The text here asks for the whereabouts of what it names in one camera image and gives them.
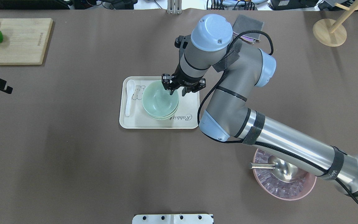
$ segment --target tabletop surface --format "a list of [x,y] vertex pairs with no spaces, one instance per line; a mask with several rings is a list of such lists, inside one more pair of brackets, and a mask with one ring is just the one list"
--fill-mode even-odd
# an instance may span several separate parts
[[[219,144],[199,129],[124,129],[122,82],[172,73],[174,40],[205,10],[0,11],[50,17],[43,65],[2,66],[0,224],[131,223],[135,214],[214,214],[215,223],[358,223],[358,206],[327,181],[301,200],[267,194],[247,169],[255,148]],[[312,34],[341,12],[214,11],[264,21],[274,77],[247,106],[349,154],[358,153],[358,12],[336,48]],[[269,51],[267,40],[255,47]],[[220,74],[210,69],[207,89]],[[204,97],[207,90],[200,93]]]

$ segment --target white bracket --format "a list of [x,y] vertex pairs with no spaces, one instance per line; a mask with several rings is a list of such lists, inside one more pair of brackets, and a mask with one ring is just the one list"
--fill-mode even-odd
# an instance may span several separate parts
[[168,0],[168,14],[182,14],[182,0]]
[[213,214],[135,215],[132,224],[213,224]]

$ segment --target green bowl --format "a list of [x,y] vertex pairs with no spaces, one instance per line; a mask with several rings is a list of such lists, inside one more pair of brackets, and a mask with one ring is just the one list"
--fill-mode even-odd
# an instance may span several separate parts
[[154,119],[168,119],[173,116],[179,105],[179,95],[175,91],[169,95],[161,81],[152,82],[142,96],[143,108]]

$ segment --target pink bowl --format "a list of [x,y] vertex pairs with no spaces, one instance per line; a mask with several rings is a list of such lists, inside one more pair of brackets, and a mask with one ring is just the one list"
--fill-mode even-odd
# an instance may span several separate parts
[[[256,158],[258,152],[265,153],[263,150],[257,149],[256,152],[255,152],[254,158],[253,158],[254,163],[255,163],[255,158]],[[316,184],[316,180],[317,180],[316,176],[314,176],[311,173],[307,173],[307,175],[305,177],[305,182],[303,183],[302,191],[300,191],[297,196],[291,196],[289,198],[283,198],[283,197],[278,197],[278,196],[274,195],[273,193],[271,193],[270,191],[268,191],[263,186],[263,184],[260,182],[260,180],[259,180],[259,178],[257,176],[256,170],[253,169],[253,173],[254,173],[255,179],[257,180],[258,184],[263,188],[263,190],[265,190],[270,195],[272,195],[272,196],[274,196],[276,198],[279,198],[281,200],[299,200],[299,199],[307,196],[311,192],[311,190],[313,189],[314,185]]]

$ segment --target ladle handle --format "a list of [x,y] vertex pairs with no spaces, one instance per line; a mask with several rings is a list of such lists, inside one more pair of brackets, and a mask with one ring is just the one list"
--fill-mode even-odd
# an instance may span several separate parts
[[273,163],[250,163],[249,164],[250,169],[275,169]]

